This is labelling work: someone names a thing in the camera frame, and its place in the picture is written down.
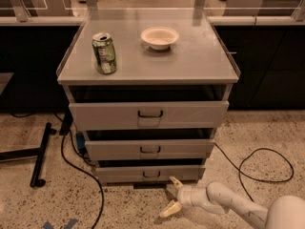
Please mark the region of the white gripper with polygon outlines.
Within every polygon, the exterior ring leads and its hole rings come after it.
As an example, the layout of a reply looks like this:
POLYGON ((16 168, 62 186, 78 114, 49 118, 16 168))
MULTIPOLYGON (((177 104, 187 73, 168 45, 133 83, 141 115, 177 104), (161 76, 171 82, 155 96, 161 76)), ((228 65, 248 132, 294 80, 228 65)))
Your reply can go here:
POLYGON ((161 218, 167 218, 175 213, 178 213, 182 206, 184 208, 200 207, 203 208, 204 204, 208 201, 206 189, 203 187, 183 185, 183 183, 176 177, 170 177, 173 186, 177 193, 177 200, 172 200, 160 213, 161 218))

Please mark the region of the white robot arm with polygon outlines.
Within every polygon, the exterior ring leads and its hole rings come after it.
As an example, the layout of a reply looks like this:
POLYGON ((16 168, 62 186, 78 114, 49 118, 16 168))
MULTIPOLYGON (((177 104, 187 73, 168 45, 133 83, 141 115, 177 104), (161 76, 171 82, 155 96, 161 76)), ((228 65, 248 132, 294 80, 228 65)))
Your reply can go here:
POLYGON ((269 208, 250 201, 220 182, 206 187, 184 185, 170 177, 176 190, 177 201, 172 200, 159 214, 169 217, 182 208, 199 207, 224 215, 230 210, 237 213, 254 229, 305 229, 305 200, 295 196, 277 198, 269 208))

